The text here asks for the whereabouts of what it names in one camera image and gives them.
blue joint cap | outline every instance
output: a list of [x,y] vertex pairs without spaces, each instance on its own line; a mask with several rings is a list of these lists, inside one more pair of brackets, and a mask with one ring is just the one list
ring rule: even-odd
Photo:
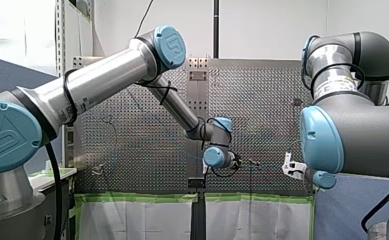
[[334,174],[324,171],[317,171],[313,175],[313,184],[322,189],[331,189],[337,183],[337,178]]
[[180,67],[187,54],[181,34],[172,26],[165,25],[154,30],[154,44],[163,64],[169,69]]
[[308,167],[329,173],[339,173],[343,169],[344,150],[340,134],[322,108],[311,106],[302,110],[300,138]]
[[204,151],[204,163],[212,168],[221,168],[225,164],[225,155],[217,147],[210,147]]
[[226,129],[228,129],[229,132],[233,131],[232,120],[229,118],[224,118],[224,117],[214,118],[213,124],[217,127],[224,129],[224,130],[226,128]]
[[41,146],[42,131],[25,108],[0,101],[0,173],[22,166]]

metal pole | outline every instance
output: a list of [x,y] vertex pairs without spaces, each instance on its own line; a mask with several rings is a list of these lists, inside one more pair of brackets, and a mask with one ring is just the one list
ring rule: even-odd
[[219,0],[215,0],[213,11],[213,58],[219,58]]

pegboard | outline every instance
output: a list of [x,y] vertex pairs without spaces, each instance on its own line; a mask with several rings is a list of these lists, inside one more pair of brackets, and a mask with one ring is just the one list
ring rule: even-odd
[[[268,60],[209,61],[209,113],[233,120],[231,149],[261,163],[231,178],[208,176],[208,192],[264,192],[304,195],[302,181],[282,173],[285,152],[299,140],[299,114],[311,98],[300,79],[300,62]],[[301,100],[295,106],[294,100]],[[293,159],[302,161],[300,144]],[[217,171],[222,175],[228,171]]]
[[[165,73],[183,99],[187,86],[195,86],[187,84],[188,69]],[[299,113],[310,101],[301,85],[300,62],[209,59],[205,71],[209,115],[232,118],[231,149],[262,163],[260,169],[246,167],[231,178],[210,174],[205,190],[306,195],[303,183],[284,176],[281,169],[285,151],[299,139]],[[294,106],[295,98],[303,104]],[[186,193],[187,163],[201,161],[187,151],[188,141],[147,89],[131,86],[75,125],[76,190]],[[294,159],[301,161],[299,144],[293,150]]]

robotic arm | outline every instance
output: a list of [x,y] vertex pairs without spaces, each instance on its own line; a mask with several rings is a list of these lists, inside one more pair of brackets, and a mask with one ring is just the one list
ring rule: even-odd
[[[389,42],[371,32],[310,39],[303,73],[312,79],[314,98],[300,119],[307,168],[389,178],[389,105],[382,106]],[[367,220],[388,201],[389,194],[364,217],[366,232]],[[386,234],[389,239],[389,220]]]
[[[0,93],[0,239],[43,239],[44,196],[33,193],[23,164],[55,139],[62,125],[73,124],[78,115],[132,84],[148,87],[188,138],[211,142],[205,160],[216,167],[231,166],[236,160],[228,151],[232,121],[201,123],[161,77],[181,66],[185,54],[179,32],[158,27],[132,39],[128,49],[45,85]],[[25,223],[28,218],[33,224]],[[4,231],[10,226],[18,231]]]

blue surface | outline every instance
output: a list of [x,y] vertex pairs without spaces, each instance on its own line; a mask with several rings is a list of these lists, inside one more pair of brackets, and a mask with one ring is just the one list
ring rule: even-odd
[[[360,221],[388,193],[389,179],[337,175],[333,189],[318,193],[315,240],[366,240]],[[389,203],[369,224],[386,222],[388,217]]]
[[304,108],[300,116],[300,139],[308,167],[338,173],[344,166],[344,150],[338,130],[320,107]]
[[0,102],[0,172],[22,166],[41,145],[42,131],[25,108]]
[[225,155],[217,147],[209,147],[204,151],[204,163],[212,168],[221,168],[225,164]]
[[218,126],[224,130],[226,128],[229,132],[233,131],[232,120],[229,118],[217,117],[214,119],[213,123],[215,126]]
[[322,189],[331,189],[337,183],[337,178],[334,174],[324,171],[317,171],[313,175],[313,184]]
[[163,64],[170,69],[180,67],[187,54],[181,34],[172,26],[157,27],[154,31],[154,45]]
[[[56,79],[55,76],[0,60],[0,92],[12,90],[16,86],[35,88],[54,79]],[[62,159],[61,139],[61,134],[59,134],[57,139],[51,142],[59,162]],[[47,159],[45,148],[39,149],[32,159],[24,165],[26,172],[31,174],[44,169]]]

